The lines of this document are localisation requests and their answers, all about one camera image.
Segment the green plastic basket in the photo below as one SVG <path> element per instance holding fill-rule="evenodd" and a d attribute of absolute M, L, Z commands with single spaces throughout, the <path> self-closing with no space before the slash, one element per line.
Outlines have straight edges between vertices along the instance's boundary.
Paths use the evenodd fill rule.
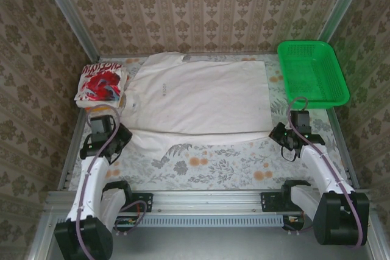
<path fill-rule="evenodd" d="M 288 103 L 301 109 L 345 105 L 350 93 L 333 48 L 318 40 L 283 41 L 277 48 Z"/>

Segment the plain white t-shirt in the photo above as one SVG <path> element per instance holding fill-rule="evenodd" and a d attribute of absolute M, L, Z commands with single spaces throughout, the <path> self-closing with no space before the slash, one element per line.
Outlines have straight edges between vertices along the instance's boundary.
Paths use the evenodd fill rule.
<path fill-rule="evenodd" d="M 272 118 L 265 63 L 152 55 L 130 80 L 121 122 L 132 132 L 130 149 L 155 160 L 174 145 L 267 137 Z"/>

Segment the folded orange t-shirt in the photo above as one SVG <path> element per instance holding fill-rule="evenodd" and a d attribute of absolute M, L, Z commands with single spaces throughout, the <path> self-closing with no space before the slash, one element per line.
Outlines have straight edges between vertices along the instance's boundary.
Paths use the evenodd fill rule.
<path fill-rule="evenodd" d="M 126 106 L 126 96 L 123 95 L 120 100 L 111 100 L 111 101 L 88 101 L 87 107 L 85 108 L 87 111 L 103 113 L 103 112 L 114 112 L 113 109 L 116 109 L 118 113 L 121 113 Z"/>

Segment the folded red print t-shirt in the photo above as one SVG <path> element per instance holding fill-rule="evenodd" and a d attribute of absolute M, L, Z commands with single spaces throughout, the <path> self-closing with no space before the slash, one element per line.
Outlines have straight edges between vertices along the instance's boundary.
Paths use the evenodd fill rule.
<path fill-rule="evenodd" d="M 107 104 L 119 108 L 129 73 L 120 63 L 86 65 L 81 73 L 74 101 L 79 108 Z"/>

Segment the floral tablecloth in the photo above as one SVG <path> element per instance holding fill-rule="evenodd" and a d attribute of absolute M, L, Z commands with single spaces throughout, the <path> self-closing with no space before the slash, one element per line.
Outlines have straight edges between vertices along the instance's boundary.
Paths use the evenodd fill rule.
<path fill-rule="evenodd" d="M 288 106 L 280 63 L 276 54 L 186 55 L 185 61 L 265 62 L 269 79 L 272 123 L 287 123 Z M 310 110 L 312 132 L 320 134 L 327 152 L 345 180 L 345 166 L 326 110 Z M 134 191 L 192 191 L 232 189 L 279 189 L 285 180 L 306 180 L 314 184 L 308 163 L 299 158 L 289 162 L 280 146 L 262 139 L 236 146 L 173 146 L 161 160 L 151 160 L 126 148 L 105 175 L 105 181 L 127 180 Z"/>

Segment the grey metal front panel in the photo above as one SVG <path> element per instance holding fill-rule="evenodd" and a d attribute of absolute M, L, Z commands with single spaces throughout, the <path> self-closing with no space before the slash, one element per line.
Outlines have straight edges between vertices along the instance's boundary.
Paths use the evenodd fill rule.
<path fill-rule="evenodd" d="M 357 249 L 319 245 L 312 231 L 282 228 L 137 228 L 114 237 L 110 260 L 390 260 L 378 219 L 372 223 Z"/>

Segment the aluminium front rail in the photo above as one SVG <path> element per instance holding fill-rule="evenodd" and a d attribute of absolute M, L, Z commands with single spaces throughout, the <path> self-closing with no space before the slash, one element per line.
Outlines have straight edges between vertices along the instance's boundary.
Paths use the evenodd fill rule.
<path fill-rule="evenodd" d="M 264 190 L 233 191 L 136 191 L 152 193 L 152 208 L 147 215 L 249 215 L 249 214 L 299 214 L 300 212 L 264 212 L 261 194 L 279 192 Z M 66 218 L 75 191 L 49 192 L 45 201 L 44 213 L 57 213 Z"/>

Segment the aluminium corner post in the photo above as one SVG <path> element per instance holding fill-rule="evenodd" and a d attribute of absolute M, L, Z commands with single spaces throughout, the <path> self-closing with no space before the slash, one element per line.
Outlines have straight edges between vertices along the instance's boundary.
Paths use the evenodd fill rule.
<path fill-rule="evenodd" d="M 82 45 L 85 53 L 88 55 L 92 62 L 99 60 L 99 53 L 96 46 L 93 44 L 93 40 L 88 33 L 86 25 L 83 24 L 81 17 L 79 16 L 76 6 L 71 0 L 55 0 L 58 7 L 62 11 L 64 17 L 69 23 L 75 36 Z"/>
<path fill-rule="evenodd" d="M 317 40 L 329 43 L 353 0 L 337 0 Z"/>

